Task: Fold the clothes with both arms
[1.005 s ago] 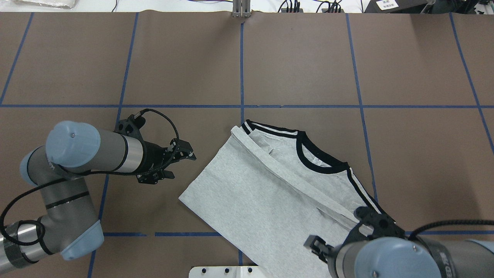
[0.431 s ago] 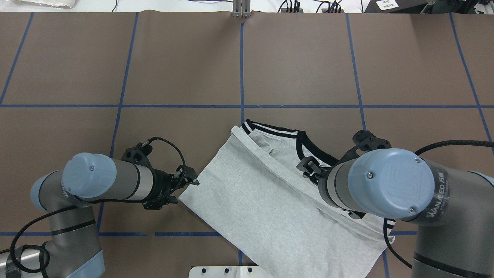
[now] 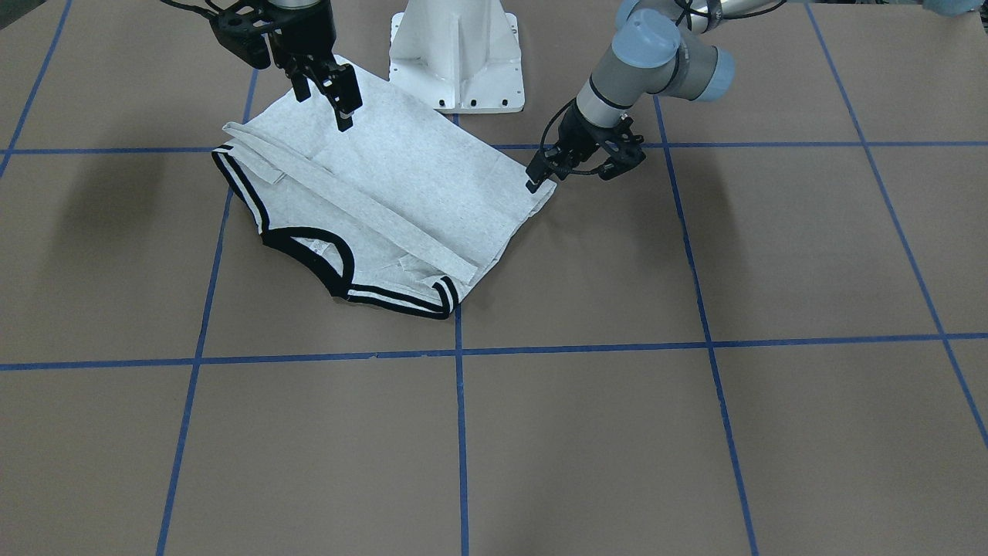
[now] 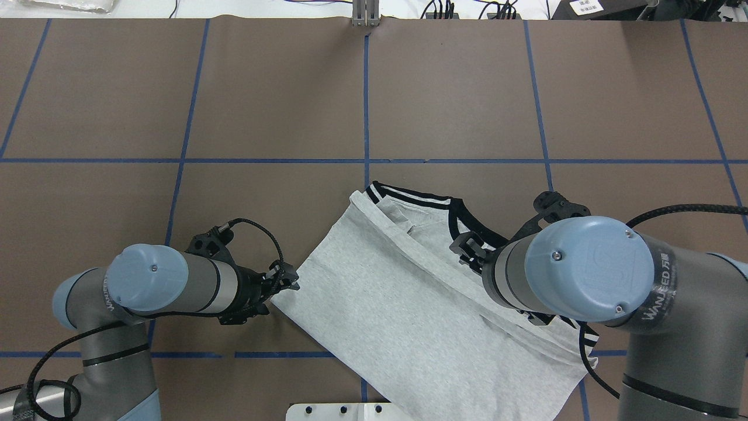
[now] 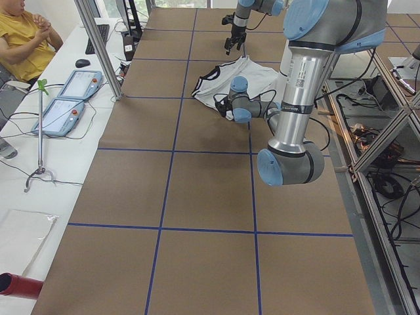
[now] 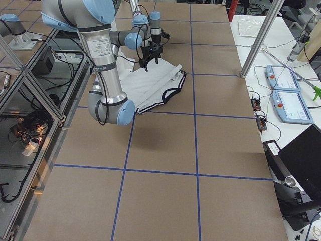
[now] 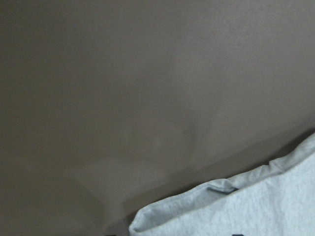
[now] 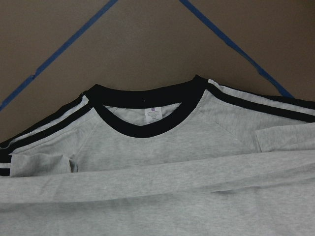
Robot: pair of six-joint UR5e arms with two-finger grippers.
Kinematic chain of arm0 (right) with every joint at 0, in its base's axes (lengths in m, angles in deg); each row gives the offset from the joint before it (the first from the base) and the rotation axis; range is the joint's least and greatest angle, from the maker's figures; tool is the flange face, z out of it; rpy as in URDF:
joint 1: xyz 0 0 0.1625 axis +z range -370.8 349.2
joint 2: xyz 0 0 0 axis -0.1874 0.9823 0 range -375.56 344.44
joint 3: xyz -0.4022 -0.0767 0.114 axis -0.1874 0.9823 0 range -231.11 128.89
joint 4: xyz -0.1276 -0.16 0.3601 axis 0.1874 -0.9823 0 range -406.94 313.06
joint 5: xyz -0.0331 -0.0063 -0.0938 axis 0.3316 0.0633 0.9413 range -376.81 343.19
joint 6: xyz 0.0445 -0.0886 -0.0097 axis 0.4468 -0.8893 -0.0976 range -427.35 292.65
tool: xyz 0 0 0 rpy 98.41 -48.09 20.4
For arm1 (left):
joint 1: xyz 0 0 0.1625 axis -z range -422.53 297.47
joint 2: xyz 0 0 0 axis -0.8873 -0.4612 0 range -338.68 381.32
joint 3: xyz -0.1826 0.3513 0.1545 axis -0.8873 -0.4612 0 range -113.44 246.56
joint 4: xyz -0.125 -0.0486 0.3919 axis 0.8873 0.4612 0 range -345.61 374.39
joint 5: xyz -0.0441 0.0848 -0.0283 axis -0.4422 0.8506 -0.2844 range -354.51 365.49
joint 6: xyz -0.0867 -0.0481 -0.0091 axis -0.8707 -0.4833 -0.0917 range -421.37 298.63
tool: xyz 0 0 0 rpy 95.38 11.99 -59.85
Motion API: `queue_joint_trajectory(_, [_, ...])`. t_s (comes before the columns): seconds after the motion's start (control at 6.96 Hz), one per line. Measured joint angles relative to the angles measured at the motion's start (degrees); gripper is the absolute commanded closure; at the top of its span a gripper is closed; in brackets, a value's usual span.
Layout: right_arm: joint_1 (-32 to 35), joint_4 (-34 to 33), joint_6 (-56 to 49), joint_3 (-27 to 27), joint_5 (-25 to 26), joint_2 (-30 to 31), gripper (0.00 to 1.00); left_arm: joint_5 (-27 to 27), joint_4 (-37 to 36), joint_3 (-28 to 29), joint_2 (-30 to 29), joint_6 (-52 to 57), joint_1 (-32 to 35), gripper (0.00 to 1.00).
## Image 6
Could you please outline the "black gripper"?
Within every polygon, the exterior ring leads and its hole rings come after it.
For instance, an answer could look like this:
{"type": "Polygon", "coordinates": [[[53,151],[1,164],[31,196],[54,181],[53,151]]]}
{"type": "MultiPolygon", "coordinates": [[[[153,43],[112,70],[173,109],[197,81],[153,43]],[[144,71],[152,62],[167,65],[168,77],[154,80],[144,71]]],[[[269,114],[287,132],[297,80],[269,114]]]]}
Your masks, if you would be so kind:
{"type": "Polygon", "coordinates": [[[141,47],[143,57],[140,59],[143,69],[148,72],[148,63],[154,59],[155,63],[158,64],[158,60],[161,58],[163,52],[163,47],[158,46],[156,43],[152,42],[149,46],[141,47]]]}
{"type": "Polygon", "coordinates": [[[152,41],[154,43],[156,43],[158,46],[165,45],[170,39],[170,35],[169,34],[152,35],[151,37],[152,37],[152,41]],[[161,43],[162,38],[166,39],[166,41],[164,43],[161,43]]]}

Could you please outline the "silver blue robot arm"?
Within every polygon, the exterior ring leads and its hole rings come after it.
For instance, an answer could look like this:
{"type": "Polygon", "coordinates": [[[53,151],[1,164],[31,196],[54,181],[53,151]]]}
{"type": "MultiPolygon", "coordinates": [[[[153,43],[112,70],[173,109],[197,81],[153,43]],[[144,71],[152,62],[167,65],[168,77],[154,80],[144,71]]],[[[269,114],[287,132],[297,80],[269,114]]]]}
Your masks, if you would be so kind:
{"type": "Polygon", "coordinates": [[[147,65],[151,60],[158,64],[158,60],[163,53],[162,39],[168,41],[170,35],[161,27],[161,13],[152,11],[144,14],[142,9],[145,6],[138,1],[129,1],[132,11],[132,29],[125,36],[125,46],[132,50],[141,50],[142,56],[137,52],[138,63],[141,68],[147,69],[147,65]]]}
{"type": "Polygon", "coordinates": [[[117,70],[120,46],[141,49],[141,68],[160,58],[162,28],[158,11],[144,15],[137,1],[130,1],[132,28],[112,31],[116,12],[113,1],[42,1],[42,20],[55,29],[76,32],[96,72],[98,82],[89,92],[89,112],[102,125],[127,125],[135,112],[134,103],[122,90],[117,70]]]}

